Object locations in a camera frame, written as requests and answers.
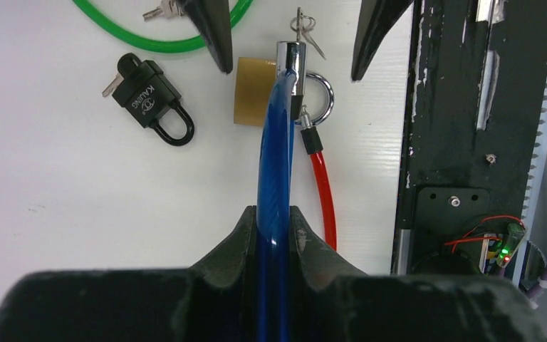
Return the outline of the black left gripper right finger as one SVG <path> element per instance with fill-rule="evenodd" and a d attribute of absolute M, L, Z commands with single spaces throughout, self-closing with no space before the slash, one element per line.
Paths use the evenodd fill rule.
<path fill-rule="evenodd" d="M 534 310 L 488 276 L 371 276 L 331 249 L 292 207 L 292 341 L 545 341 Z"/>

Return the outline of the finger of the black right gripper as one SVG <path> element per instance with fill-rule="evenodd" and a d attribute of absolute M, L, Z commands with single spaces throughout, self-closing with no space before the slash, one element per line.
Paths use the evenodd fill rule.
<path fill-rule="evenodd" d="M 361 81 L 382 41 L 413 0 L 362 0 L 350 77 Z"/>
<path fill-rule="evenodd" d="M 218 69 L 230 74 L 234 62 L 229 2 L 182 0 L 179 6 L 198 30 Z"/>

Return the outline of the brass padlock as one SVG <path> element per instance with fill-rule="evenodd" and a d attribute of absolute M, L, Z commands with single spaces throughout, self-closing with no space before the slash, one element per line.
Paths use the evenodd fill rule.
<path fill-rule="evenodd" d="M 335 93 L 330 82 L 322 75 L 308 72 L 306 77 L 317 82 L 324 90 L 323 109 L 317 115 L 310 115 L 312 124 L 319 125 L 333 112 Z M 269 96 L 275 82 L 275 61 L 239 58 L 234 93 L 234 124 L 254 127 L 261 127 L 264 124 Z"/>

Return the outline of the blue cable lock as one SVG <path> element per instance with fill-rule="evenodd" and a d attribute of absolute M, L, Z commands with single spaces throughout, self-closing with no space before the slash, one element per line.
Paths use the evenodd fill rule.
<path fill-rule="evenodd" d="M 301 108 L 306 44 L 277 43 L 275 82 L 261 136 L 256 204 L 256 339 L 290 341 L 289 229 L 294 125 Z"/>

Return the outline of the red cable lock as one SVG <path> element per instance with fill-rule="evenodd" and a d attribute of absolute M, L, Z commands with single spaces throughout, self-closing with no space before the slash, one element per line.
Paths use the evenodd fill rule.
<path fill-rule="evenodd" d="M 333 195 L 330 187 L 330 180 L 323 155 L 323 144 L 316 125 L 305 105 L 302 105 L 299 113 L 301 122 L 301 138 L 306 154 L 309 156 L 312 164 L 313 174 L 318 188 L 318 196 L 321 203 L 321 212 L 323 216 L 324 240 L 333 249 L 338 248 L 337 225 L 335 216 L 335 207 Z"/>

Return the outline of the black padlock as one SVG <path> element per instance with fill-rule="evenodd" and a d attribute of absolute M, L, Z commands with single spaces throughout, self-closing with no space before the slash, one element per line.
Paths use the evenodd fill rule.
<path fill-rule="evenodd" d="M 124 81 L 110 96 L 120 107 L 169 145 L 179 147 L 191 142 L 195 134 L 193 119 L 181 104 L 180 92 L 154 61 L 142 61 L 134 53 L 126 53 L 117 62 L 117 73 Z M 180 138 L 172 137 L 160 125 L 160 119 L 170 110 L 174 110 L 186 126 L 186 132 Z"/>

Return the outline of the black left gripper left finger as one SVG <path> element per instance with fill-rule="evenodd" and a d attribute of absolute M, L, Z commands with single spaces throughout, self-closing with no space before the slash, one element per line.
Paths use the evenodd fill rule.
<path fill-rule="evenodd" d="M 256 209 L 186 269 L 42 271 L 0 304 L 0 341 L 248 341 Z"/>

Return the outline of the green cable lock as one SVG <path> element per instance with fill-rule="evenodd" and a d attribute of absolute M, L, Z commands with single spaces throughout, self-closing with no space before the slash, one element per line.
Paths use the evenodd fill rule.
<path fill-rule="evenodd" d="M 123 43 L 144 51 L 168 54 L 189 53 L 201 48 L 206 48 L 209 43 L 200 35 L 177 41 L 161 41 L 147 38 L 128 31 L 125 27 L 120 26 L 106 16 L 91 1 L 74 0 L 73 3 L 102 30 Z"/>

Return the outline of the silver keys of green lock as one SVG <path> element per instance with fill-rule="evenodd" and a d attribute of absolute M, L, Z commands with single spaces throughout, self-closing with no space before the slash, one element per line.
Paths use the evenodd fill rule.
<path fill-rule="evenodd" d="M 142 18 L 144 21 L 150 21 L 160 17 L 175 19 L 183 16 L 186 16 L 186 13 L 177 0 L 161 0 L 155 9 L 144 13 Z"/>

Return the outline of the silver keys of blue lock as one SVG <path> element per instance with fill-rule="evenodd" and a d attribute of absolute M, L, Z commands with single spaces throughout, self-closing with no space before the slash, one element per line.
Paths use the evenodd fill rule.
<path fill-rule="evenodd" d="M 310 44 L 317 51 L 319 56 L 326 60 L 326 56 L 322 48 L 318 45 L 316 40 L 311 36 L 311 32 L 316 27 L 316 19 L 312 16 L 304 14 L 302 8 L 299 6 L 296 10 L 296 15 L 291 19 L 290 28 L 296 33 L 297 41 L 305 41 Z"/>

